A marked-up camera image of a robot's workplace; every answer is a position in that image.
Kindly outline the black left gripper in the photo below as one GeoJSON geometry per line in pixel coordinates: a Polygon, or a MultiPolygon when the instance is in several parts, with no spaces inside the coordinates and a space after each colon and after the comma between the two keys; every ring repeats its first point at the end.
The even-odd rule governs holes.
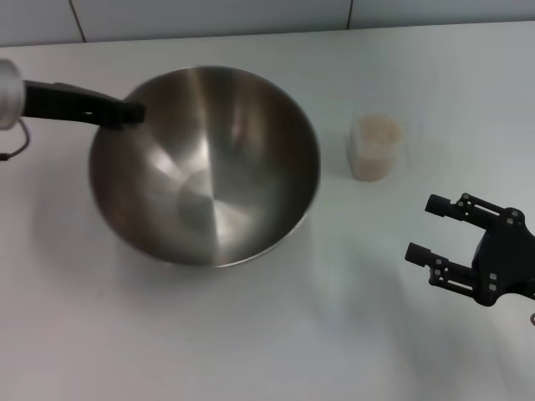
{"type": "Polygon", "coordinates": [[[23,116],[120,129],[145,121],[145,106],[69,84],[24,81],[23,116]]]}

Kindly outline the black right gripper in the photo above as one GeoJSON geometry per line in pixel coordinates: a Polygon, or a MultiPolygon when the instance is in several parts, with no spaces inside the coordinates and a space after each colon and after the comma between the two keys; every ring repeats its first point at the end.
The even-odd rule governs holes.
{"type": "Polygon", "coordinates": [[[535,235],[526,227],[521,211],[503,209],[468,193],[455,202],[430,195],[425,211],[485,230],[472,259],[473,270],[409,244],[405,259],[429,268],[431,286],[474,298],[485,307],[507,294],[535,301],[535,235]]]}

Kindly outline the stainless steel mixing bowl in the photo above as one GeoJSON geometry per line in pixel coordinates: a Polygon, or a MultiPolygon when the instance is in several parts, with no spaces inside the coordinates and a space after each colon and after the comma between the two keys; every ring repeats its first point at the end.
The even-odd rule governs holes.
{"type": "Polygon", "coordinates": [[[321,157],[307,115],[276,84],[222,66],[138,86],[145,120],[99,129],[94,202],[126,244],[184,266],[232,266],[273,249],[305,219],[321,157]]]}

